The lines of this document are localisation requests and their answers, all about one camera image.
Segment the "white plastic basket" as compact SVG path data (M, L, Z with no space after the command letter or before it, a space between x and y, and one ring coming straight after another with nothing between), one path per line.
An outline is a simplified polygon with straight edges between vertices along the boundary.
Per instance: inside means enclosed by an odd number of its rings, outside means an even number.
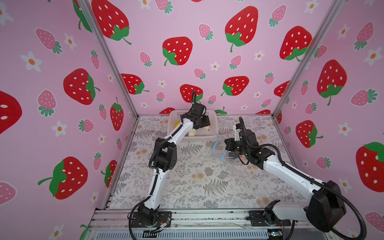
M170 134L176 128L176 123L181 121L181 115L187 111L188 110L174 110L170 113L167 134ZM182 139L183 142L207 142L217 140L219 127L216 113L214 110L207 110L206 116L208 116L210 120L209 129L198 129L196 130L196 134L194 136L185 136Z

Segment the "clear zip top bag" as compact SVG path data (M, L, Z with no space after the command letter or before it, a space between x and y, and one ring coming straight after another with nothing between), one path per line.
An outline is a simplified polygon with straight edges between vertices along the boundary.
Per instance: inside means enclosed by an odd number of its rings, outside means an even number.
M217 136L217 140L212 149L212 154L223 164L239 165L241 163L239 155L236 152L226 150L227 145L225 139L227 138L228 137L226 136Z

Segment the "beige toy bun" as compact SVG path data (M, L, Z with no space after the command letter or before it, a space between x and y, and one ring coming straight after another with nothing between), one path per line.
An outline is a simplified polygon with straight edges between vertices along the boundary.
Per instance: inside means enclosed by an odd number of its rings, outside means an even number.
M188 136L189 136L189 137L195 137L195 136L196 136L196 130L195 130L195 129L192 129L192 130L188 133Z

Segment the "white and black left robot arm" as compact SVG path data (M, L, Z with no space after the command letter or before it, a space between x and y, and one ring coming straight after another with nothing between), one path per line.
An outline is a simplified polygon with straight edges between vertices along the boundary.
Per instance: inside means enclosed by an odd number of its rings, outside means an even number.
M128 226L131 238L136 239L132 223L134 211L138 210L138 215L147 223L154 225L160 208L161 193L164 189L166 178L177 163L177 145L192 130L201 129L210 125L209 117L206 115L206 106L197 103L197 92L193 91L192 106L188 112L181 115L181 122L166 137L158 138L155 142L154 151L149 160L149 168L153 169L153 179L151 181L148 196L136 204L128 214Z

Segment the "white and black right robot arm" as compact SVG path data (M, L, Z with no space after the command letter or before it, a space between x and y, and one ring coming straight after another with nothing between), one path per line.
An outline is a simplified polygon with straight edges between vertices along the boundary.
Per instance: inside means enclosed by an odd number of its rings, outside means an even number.
M277 225L281 221L307 222L321 232L333 232L343 240L349 239L335 229L335 225L350 208L360 226L356 237L367 237L367 226L358 209L342 195L340 187L333 181L322 182L287 164L278 147L272 144L259 145L254 132L247 129L242 117L234 126L234 137L225 140L226 150L235 153L236 158L245 157L248 164L273 174L298 191L306 203L282 202L276 200L265 207L264 215L258 220L268 225Z

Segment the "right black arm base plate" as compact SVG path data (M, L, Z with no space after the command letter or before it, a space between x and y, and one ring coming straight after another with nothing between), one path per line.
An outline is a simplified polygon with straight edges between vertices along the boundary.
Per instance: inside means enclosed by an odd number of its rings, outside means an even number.
M290 220L279 220L273 213L264 210L249 211L246 217L253 227L290 227Z

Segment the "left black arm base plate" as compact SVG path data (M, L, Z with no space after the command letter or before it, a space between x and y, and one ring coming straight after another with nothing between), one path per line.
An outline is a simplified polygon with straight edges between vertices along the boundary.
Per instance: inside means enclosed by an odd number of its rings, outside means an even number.
M165 227L171 226L172 212L160 211L155 217L148 220L142 214L134 212L131 227L132 228L157 228L162 224L166 224Z

